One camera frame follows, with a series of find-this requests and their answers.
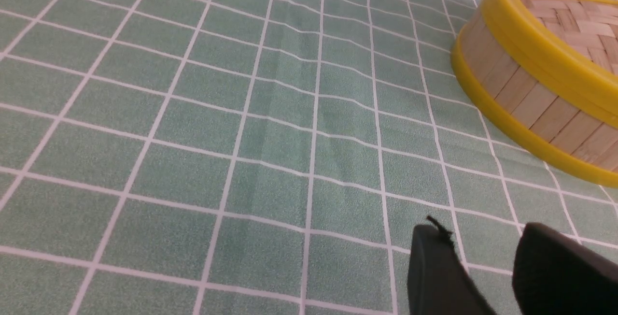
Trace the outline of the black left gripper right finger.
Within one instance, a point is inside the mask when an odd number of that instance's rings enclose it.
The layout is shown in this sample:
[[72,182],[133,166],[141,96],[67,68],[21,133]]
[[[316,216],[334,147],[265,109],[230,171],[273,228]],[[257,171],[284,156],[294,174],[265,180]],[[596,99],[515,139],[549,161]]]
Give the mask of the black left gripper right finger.
[[512,275],[523,315],[615,315],[616,263],[543,223],[525,225]]

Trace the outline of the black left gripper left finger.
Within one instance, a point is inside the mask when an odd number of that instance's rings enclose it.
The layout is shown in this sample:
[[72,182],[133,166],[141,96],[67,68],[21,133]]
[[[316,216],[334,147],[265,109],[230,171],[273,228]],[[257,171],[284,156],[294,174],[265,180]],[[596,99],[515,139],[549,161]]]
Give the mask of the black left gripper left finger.
[[412,315],[494,315],[455,252],[452,231],[432,216],[413,229],[407,276]]

